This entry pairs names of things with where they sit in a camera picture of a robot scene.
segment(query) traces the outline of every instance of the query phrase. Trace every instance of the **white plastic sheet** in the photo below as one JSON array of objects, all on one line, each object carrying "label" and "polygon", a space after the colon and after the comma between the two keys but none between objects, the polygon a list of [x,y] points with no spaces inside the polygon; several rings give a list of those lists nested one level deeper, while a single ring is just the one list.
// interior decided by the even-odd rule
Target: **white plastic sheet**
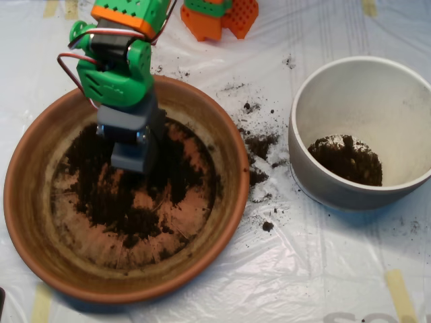
[{"label": "white plastic sheet", "polygon": [[[93,1],[59,1],[55,14],[44,17],[50,2],[55,0],[0,1],[2,181],[30,123],[74,88],[55,60],[66,49],[73,2],[79,19],[92,21]],[[203,90],[238,127],[280,136],[268,161],[257,159],[269,179],[250,197],[260,201],[269,193],[272,199],[249,202],[221,256],[177,292],[106,307],[54,291],[48,321],[398,322],[384,273],[399,268],[420,322],[426,322],[427,315],[431,322],[431,183],[383,210],[345,214],[298,191],[288,164],[271,167],[288,159],[286,125],[293,95],[321,65],[341,57],[376,55],[403,63],[431,81],[431,2],[260,0],[259,17],[246,40],[225,31],[220,42],[203,43],[181,22],[179,2],[153,50],[153,72]],[[376,16],[370,17],[363,4],[373,3]],[[261,108],[247,114],[246,102]],[[262,230],[264,221],[274,224],[271,232]],[[2,323],[35,322],[39,283],[15,251],[0,217],[0,287],[7,293]]]}]

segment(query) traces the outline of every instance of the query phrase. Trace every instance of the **white pot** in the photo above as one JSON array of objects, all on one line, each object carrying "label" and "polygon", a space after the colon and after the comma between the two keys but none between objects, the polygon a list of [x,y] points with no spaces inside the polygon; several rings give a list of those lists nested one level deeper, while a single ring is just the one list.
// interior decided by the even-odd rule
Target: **white pot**
[{"label": "white pot", "polygon": [[[329,135],[351,135],[378,155],[383,185],[345,180],[307,148]],[[350,57],[314,72],[290,113],[290,162],[316,201],[346,211],[376,209],[431,176],[431,86],[412,70],[376,57]]]}]

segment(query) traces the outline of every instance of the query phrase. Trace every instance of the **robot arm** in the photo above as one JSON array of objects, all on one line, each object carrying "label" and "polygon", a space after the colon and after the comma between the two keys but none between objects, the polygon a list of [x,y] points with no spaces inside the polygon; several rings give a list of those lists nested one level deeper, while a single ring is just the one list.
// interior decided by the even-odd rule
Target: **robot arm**
[{"label": "robot arm", "polygon": [[91,103],[101,103],[98,135],[115,142],[111,164],[117,168],[145,174],[156,162],[166,113],[158,108],[150,73],[151,43],[176,0],[166,15],[169,2],[96,0],[97,26],[76,22],[70,31],[69,47],[86,54],[78,57],[75,82]]}]

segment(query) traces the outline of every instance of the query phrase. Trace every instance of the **wire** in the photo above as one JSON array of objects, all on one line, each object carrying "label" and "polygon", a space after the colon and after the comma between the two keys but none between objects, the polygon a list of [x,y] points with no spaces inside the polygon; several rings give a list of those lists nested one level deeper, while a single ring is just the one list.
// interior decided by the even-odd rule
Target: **wire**
[{"label": "wire", "polygon": [[[84,94],[84,88],[82,87],[81,82],[79,82],[79,79],[77,79],[76,76],[71,72],[71,70],[66,66],[66,64],[62,60],[62,57],[72,57],[74,59],[82,59],[84,61],[87,61],[95,65],[101,65],[101,63],[99,63],[95,59],[92,59],[91,57],[75,54],[74,52],[62,52],[61,54],[59,54],[59,56],[57,56],[57,62],[59,62],[61,68],[72,79],[72,81],[76,84],[78,89],[80,89],[81,92]],[[90,104],[93,106],[93,108],[98,109],[97,105],[94,103],[92,99],[88,98],[88,101],[90,101]]]},{"label": "wire", "polygon": [[[157,39],[162,34],[164,28],[166,27],[166,24],[170,18],[170,15],[172,14],[174,7],[176,5],[177,0],[174,0],[173,4],[170,6],[169,12],[166,15],[166,19],[163,22],[162,27],[160,28],[159,32],[152,38],[147,39],[147,37],[142,34],[141,32],[137,32],[135,30],[124,30],[119,28],[92,28],[89,30],[86,30],[82,34],[76,36],[68,45],[69,49],[73,50],[76,48],[76,46],[79,44],[79,42],[82,40],[82,38],[85,35],[91,34],[105,34],[105,35],[114,35],[114,36],[130,36],[130,37],[136,37],[138,39],[143,40],[144,42],[149,42],[151,45],[155,45],[157,43]],[[62,57],[72,57],[74,59],[82,59],[84,61],[90,62],[91,64],[100,65],[103,66],[102,63],[98,62],[96,59],[93,59],[91,57],[85,56],[85,55],[79,55],[75,54],[73,52],[62,52],[57,57],[57,62],[59,62],[61,68],[66,72],[66,74],[72,79],[72,81],[76,84],[76,86],[81,90],[81,92],[84,93],[84,88],[82,87],[81,82],[79,82],[79,79],[76,78],[76,76],[71,72],[71,70],[66,66],[66,64],[63,62]],[[91,98],[88,98],[90,101],[90,104],[95,108],[98,109],[97,105],[94,103],[94,101]]]},{"label": "wire", "polygon": [[130,36],[130,37],[136,37],[139,39],[142,39],[144,41],[147,40],[144,34],[140,32],[136,32],[135,30],[124,30],[119,28],[92,28],[89,30],[86,30],[82,34],[76,36],[70,43],[67,45],[69,49],[75,49],[76,46],[79,44],[79,41],[84,37],[85,35],[92,34],[104,34],[104,35],[115,35],[115,36]]},{"label": "wire", "polygon": [[166,15],[166,19],[164,20],[163,25],[160,28],[159,32],[150,40],[151,45],[155,45],[157,43],[157,39],[159,38],[159,36],[162,34],[164,28],[166,27],[166,24],[168,23],[170,15],[174,11],[175,5],[176,5],[176,0],[174,0],[174,3],[170,6],[170,10],[169,10],[168,14]]}]

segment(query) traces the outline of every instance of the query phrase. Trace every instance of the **clay saucer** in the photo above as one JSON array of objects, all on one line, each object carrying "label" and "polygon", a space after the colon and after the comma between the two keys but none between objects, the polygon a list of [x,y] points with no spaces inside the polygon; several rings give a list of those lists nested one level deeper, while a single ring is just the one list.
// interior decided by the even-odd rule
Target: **clay saucer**
[{"label": "clay saucer", "polygon": [[49,106],[12,156],[4,190],[12,242],[67,295],[129,303],[171,292],[205,269],[239,224],[249,173],[235,124],[183,82],[156,77],[156,92],[178,157],[168,166],[176,162],[184,178],[174,179],[175,167],[165,182],[112,169],[109,144],[93,131],[96,113],[78,90]]}]

